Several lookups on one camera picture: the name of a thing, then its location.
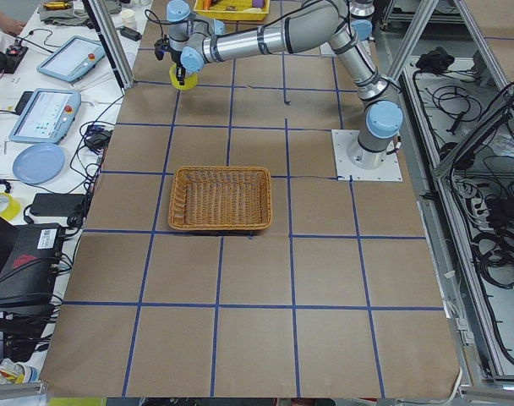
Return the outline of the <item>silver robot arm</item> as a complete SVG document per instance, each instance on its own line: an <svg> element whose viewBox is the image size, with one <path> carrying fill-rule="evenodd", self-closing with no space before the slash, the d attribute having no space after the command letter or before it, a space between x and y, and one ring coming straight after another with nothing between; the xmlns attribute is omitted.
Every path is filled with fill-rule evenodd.
<svg viewBox="0 0 514 406"><path fill-rule="evenodd" d="M351 26L355 29L361 41L372 36L372 18L375 12L373 0L351 0L348 2Z"/></svg>
<svg viewBox="0 0 514 406"><path fill-rule="evenodd" d="M348 2L304 1L274 21L234 32L227 32L220 20L192 11L185 1L168 2L166 15L163 23L168 32L156 41L155 55L158 60L171 58L169 75L178 89L209 63L280 52L299 54L328 44L364 104L364 124L347 156L367 169L384 161L404 115L390 91L393 80L380 73L354 27Z"/></svg>

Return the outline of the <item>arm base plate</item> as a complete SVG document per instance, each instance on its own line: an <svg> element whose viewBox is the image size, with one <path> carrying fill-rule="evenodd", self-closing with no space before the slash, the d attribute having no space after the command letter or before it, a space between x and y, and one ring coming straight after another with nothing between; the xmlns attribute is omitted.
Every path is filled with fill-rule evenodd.
<svg viewBox="0 0 514 406"><path fill-rule="evenodd" d="M402 172L394 140L381 152L369 152L358 143L358 130L331 131L336 177L343 181L401 182Z"/></svg>

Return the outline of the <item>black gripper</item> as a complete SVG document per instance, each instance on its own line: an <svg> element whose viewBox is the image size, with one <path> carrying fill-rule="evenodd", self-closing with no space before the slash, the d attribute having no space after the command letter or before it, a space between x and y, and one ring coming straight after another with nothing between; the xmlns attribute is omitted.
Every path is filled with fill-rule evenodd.
<svg viewBox="0 0 514 406"><path fill-rule="evenodd" d="M172 64L175 64L177 70L175 72L175 78L178 86L184 86L186 80L186 68L182 64L182 52L170 45L170 55Z"/></svg>

